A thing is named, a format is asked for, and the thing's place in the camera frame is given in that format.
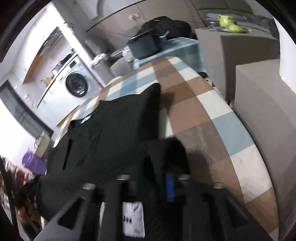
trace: clothing label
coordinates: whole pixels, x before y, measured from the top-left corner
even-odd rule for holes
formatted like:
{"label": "clothing label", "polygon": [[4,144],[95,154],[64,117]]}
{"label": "clothing label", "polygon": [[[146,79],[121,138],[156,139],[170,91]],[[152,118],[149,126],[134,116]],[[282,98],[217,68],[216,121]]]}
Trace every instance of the clothing label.
{"label": "clothing label", "polygon": [[[100,226],[102,225],[105,203],[102,202],[100,210]],[[125,236],[144,238],[144,215],[141,202],[122,203],[122,228]]]}
{"label": "clothing label", "polygon": [[92,116],[92,115],[89,115],[89,116],[85,117],[85,118],[82,120],[81,124],[82,124],[83,122],[87,121],[91,116]]}

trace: teal tablecloth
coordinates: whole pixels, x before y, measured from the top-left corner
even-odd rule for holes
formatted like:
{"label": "teal tablecloth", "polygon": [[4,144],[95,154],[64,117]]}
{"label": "teal tablecloth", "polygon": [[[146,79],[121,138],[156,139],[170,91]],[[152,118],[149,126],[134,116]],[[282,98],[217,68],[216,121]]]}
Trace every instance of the teal tablecloth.
{"label": "teal tablecloth", "polygon": [[135,59],[133,61],[134,69],[141,67],[155,59],[167,56],[180,58],[189,67],[196,72],[206,72],[204,68],[203,56],[200,52],[200,43],[195,39],[175,38],[163,43],[162,51],[145,59]]}

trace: washing machine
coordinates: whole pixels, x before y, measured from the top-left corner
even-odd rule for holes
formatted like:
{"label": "washing machine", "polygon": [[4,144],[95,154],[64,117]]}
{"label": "washing machine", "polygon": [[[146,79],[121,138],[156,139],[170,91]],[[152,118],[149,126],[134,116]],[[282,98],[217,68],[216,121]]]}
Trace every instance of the washing machine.
{"label": "washing machine", "polygon": [[102,86],[79,56],[73,56],[50,87],[53,122],[57,125],[72,110],[101,89]]}

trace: purple bag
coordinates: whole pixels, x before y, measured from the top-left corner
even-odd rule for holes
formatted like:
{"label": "purple bag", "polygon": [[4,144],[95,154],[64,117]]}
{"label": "purple bag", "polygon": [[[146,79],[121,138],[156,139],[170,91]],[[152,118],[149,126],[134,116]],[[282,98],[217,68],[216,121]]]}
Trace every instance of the purple bag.
{"label": "purple bag", "polygon": [[22,158],[22,166],[28,168],[35,175],[45,175],[47,163],[28,150]]}

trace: washing machine door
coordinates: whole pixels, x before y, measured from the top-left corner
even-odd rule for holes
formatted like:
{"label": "washing machine door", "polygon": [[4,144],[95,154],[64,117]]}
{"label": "washing machine door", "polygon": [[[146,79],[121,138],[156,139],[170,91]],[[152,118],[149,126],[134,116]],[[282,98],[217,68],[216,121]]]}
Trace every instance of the washing machine door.
{"label": "washing machine door", "polygon": [[66,88],[72,95],[83,97],[87,94],[89,87],[84,76],[78,73],[72,73],[66,78]]}

